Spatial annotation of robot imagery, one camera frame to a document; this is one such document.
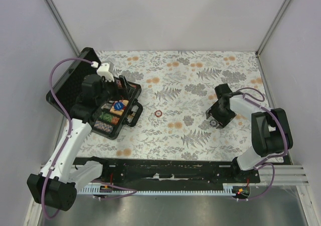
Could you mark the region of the blue small blind button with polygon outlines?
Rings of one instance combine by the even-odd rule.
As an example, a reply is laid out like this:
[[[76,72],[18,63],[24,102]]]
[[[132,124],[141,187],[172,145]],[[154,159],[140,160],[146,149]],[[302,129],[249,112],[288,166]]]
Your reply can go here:
[[[117,101],[114,103],[113,108],[117,111],[123,110],[124,104],[121,101]]]

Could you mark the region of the red Texas Holdem card deck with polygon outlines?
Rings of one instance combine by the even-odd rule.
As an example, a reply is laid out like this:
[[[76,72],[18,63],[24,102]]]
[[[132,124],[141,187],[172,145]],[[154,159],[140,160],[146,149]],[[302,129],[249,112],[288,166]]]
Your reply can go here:
[[[116,101],[116,102],[114,102],[112,108],[110,109],[110,112],[112,114],[121,116],[124,113],[128,103],[129,103],[129,101],[125,100],[125,99]]]

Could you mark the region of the blue 10 chip stack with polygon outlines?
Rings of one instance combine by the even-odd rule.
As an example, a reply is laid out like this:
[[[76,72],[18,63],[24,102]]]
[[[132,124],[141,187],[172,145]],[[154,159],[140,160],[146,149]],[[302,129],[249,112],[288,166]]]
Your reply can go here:
[[[210,121],[210,125],[211,125],[212,127],[215,127],[215,126],[217,125],[217,122],[216,122],[215,120],[211,120],[211,121]]]

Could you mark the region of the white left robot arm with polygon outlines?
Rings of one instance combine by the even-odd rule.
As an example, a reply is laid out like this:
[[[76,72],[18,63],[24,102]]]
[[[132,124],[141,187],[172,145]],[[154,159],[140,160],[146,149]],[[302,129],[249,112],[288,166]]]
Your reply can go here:
[[[76,172],[71,167],[81,144],[92,131],[116,139],[124,125],[135,126],[127,117],[137,103],[141,87],[121,75],[107,81],[97,74],[60,79],[46,100],[67,117],[67,128],[52,156],[38,174],[30,174],[27,186],[41,206],[67,211],[77,193],[91,181],[105,182],[110,169],[104,159],[92,158]]]

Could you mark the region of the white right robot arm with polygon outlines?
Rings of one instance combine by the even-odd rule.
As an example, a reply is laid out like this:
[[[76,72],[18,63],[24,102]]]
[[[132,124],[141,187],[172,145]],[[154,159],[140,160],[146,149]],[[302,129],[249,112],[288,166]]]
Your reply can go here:
[[[242,182],[248,170],[258,169],[271,158],[284,157],[293,147],[288,119],[281,108],[266,108],[249,99],[246,94],[223,94],[207,111],[206,118],[213,118],[222,129],[236,115],[242,115],[251,123],[251,147],[232,161],[230,178]]]

